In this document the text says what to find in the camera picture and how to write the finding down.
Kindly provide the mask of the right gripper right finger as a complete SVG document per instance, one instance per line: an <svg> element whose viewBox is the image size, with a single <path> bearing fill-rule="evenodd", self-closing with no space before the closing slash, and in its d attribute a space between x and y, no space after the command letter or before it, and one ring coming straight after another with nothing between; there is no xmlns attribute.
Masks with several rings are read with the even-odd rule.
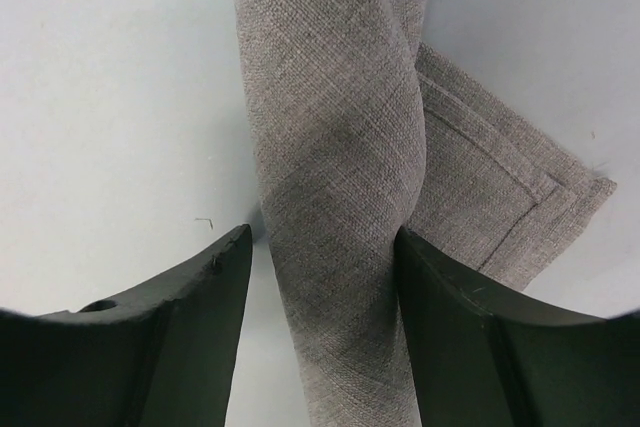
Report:
<svg viewBox="0 0 640 427"><path fill-rule="evenodd" d="M394 277L425 426L635 426L639 316L505 287L401 230Z"/></svg>

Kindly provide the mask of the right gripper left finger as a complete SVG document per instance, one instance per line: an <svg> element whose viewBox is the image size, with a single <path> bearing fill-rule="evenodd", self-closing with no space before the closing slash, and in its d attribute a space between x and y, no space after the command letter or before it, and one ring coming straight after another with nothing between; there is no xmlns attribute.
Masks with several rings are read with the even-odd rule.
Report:
<svg viewBox="0 0 640 427"><path fill-rule="evenodd" d="M5 426L221 426L252 265L238 226L77 312L1 314Z"/></svg>

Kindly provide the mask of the grey cloth napkin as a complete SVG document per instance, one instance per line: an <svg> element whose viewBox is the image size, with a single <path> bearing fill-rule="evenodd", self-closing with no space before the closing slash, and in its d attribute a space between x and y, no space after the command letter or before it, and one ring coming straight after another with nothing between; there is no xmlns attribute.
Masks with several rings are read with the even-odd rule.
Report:
<svg viewBox="0 0 640 427"><path fill-rule="evenodd" d="M421 39L427 0L234 0L261 211L314 426L413 426L409 228L517 290L615 184Z"/></svg>

